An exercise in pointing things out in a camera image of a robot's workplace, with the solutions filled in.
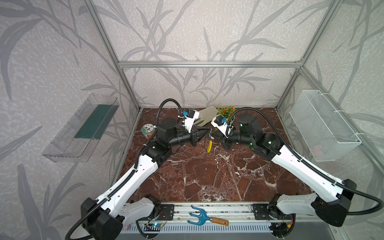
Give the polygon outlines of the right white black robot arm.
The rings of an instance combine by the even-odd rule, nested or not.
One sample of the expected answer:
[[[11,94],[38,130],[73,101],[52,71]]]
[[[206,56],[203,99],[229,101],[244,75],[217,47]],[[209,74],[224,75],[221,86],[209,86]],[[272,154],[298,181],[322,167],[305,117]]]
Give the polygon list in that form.
[[[323,170],[306,160],[300,160],[278,135],[264,133],[259,120],[249,114],[239,118],[239,129],[230,126],[227,120],[217,115],[211,121],[218,131],[214,137],[219,139],[223,148],[229,150],[233,144],[248,146],[258,156],[277,164],[313,190],[307,195],[276,194],[269,203],[269,214],[318,216],[329,225],[341,227],[347,217],[353,193],[338,187],[342,180],[328,173],[330,180],[321,175]]]

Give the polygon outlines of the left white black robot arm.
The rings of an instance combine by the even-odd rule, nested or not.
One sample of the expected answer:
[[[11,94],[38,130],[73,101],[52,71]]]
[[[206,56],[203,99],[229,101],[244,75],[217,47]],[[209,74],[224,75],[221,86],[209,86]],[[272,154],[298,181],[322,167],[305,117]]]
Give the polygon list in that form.
[[[81,205],[81,220],[77,224],[88,232],[86,240],[114,240],[123,228],[154,215],[160,202],[153,197],[127,204],[129,198],[172,155],[174,146],[190,143],[195,146],[210,128],[191,126],[191,130],[172,118],[156,127],[148,142],[139,151],[134,165],[96,200],[86,199]]]

